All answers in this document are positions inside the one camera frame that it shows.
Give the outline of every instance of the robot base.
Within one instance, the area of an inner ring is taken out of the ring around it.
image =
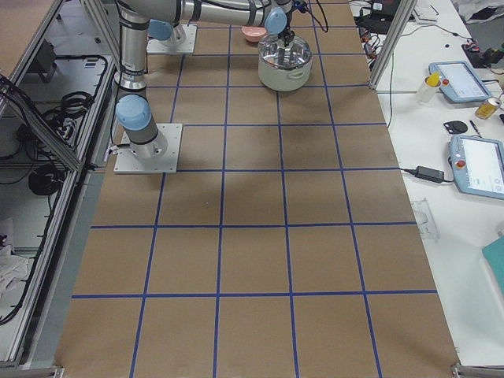
[[[166,46],[157,39],[151,39],[147,43],[147,53],[149,55],[177,55],[193,54],[196,44],[196,25],[181,25],[185,31],[186,39],[177,46]]]
[[[168,149],[161,157],[149,160],[139,160],[129,148],[119,150],[117,154],[115,173],[175,173],[179,160],[180,140],[182,138],[182,124],[157,124],[159,132],[168,141]],[[121,143],[129,143],[126,133]]]

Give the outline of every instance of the pink bowl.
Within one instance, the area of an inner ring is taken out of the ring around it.
[[[268,32],[264,28],[256,28],[255,26],[244,26],[242,27],[242,33],[245,35],[245,39],[249,42],[259,42],[262,37],[264,37]]]

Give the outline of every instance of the pot lid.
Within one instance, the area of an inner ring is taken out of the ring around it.
[[[278,35],[267,35],[259,43],[259,57],[277,69],[298,69],[312,59],[308,43],[295,36],[289,46],[285,46]]]

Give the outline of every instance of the tablet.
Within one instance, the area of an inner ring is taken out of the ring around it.
[[[504,199],[504,146],[495,139],[455,135],[451,166],[458,189],[470,195]]]
[[[453,102],[477,102],[491,97],[490,91],[466,61],[431,63],[428,70],[430,73],[438,71],[441,80],[450,81],[440,90]]]

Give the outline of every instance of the silver pot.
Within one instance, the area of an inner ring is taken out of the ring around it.
[[[312,68],[312,51],[308,43],[295,36],[285,46],[277,35],[267,35],[259,45],[259,79],[274,91],[294,91],[302,87]]]

